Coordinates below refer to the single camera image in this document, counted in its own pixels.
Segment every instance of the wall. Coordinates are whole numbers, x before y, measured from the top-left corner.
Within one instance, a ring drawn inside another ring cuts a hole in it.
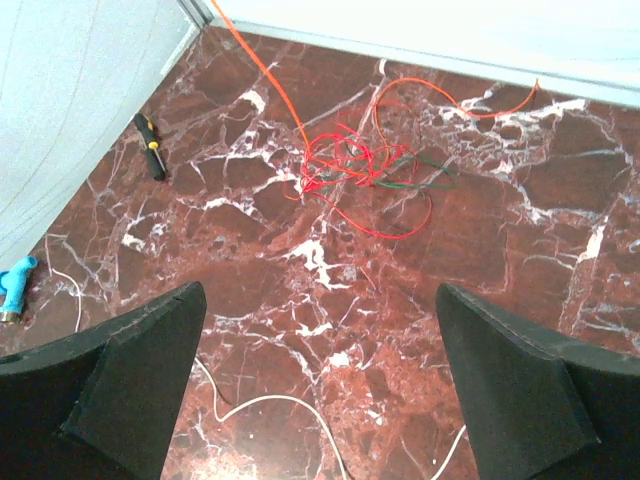
[[[197,29],[174,0],[0,2],[1,270],[35,245]]]
[[[640,107],[633,0],[219,3],[247,32]]]

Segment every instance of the black and yellow tool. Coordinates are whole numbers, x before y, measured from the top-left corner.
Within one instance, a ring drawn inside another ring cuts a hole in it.
[[[151,171],[154,180],[161,182],[167,177],[167,168],[158,153],[158,138],[154,132],[154,126],[151,121],[141,113],[136,113],[133,117],[133,123],[142,135],[146,148],[145,156],[147,157],[147,165]]]

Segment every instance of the black screwdriver handle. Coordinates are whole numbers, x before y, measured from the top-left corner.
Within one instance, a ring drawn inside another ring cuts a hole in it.
[[[144,152],[144,156],[147,159],[147,166],[149,167],[151,176],[154,180],[161,182],[166,178],[167,172],[165,171],[156,155],[156,150],[153,148],[147,148]]]
[[[133,123],[142,135],[144,144],[147,148],[158,148],[158,139],[153,132],[153,123],[141,113],[136,113],[133,117]]]

